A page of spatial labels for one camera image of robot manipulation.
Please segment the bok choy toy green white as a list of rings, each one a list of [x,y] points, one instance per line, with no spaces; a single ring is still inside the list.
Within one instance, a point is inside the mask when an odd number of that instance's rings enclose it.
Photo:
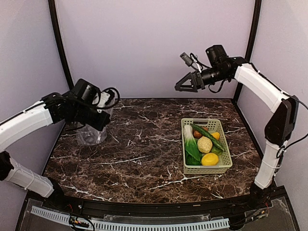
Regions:
[[[193,129],[190,125],[183,127],[185,163],[188,166],[200,166],[201,155],[192,131]]]

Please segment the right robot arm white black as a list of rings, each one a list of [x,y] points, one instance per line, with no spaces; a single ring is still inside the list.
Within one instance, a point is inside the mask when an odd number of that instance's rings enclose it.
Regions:
[[[217,82],[224,84],[226,81],[236,80],[268,109],[263,120],[265,148],[261,164],[245,199],[245,204],[250,209],[255,209],[269,197],[284,154],[291,146],[289,140],[296,124],[299,99],[271,82],[246,58],[227,55],[222,45],[213,45],[205,53],[209,65],[201,63],[192,53],[180,54],[180,58],[194,71],[187,73],[176,83],[176,91],[198,92]]]

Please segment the pale green plastic basket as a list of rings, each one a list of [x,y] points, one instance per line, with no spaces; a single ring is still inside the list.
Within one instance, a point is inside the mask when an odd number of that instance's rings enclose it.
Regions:
[[[183,127],[185,125],[196,124],[201,127],[208,128],[208,132],[211,134],[212,132],[219,132],[220,139],[218,140],[225,151],[219,157],[219,162],[215,166],[188,166],[185,163],[185,149],[184,149],[184,136],[183,136]],[[182,133],[182,148],[183,148],[183,166],[185,174],[223,174],[232,166],[231,154],[229,151],[229,147],[225,138],[225,134],[223,131],[223,127],[221,122],[218,119],[202,119],[202,118],[183,118],[181,120],[181,133]]]

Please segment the clear dotted zip top bag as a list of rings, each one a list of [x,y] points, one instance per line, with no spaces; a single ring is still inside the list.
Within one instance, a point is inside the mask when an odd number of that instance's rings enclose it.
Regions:
[[[113,108],[103,110],[103,112],[107,112],[111,119]],[[107,132],[106,127],[102,131],[97,131],[89,125],[82,125],[78,123],[76,135],[79,145],[97,145],[106,139]]]

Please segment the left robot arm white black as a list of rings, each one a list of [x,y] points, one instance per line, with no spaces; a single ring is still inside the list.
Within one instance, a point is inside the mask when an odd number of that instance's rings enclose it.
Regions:
[[[116,95],[117,91],[113,88],[100,90],[86,80],[79,79],[70,91],[44,96],[29,108],[1,122],[1,181],[11,182],[49,198],[49,202],[58,210],[65,209],[68,199],[61,194],[57,183],[17,163],[6,150],[32,132],[61,121],[78,122],[102,131],[110,122],[107,109],[112,107]]]

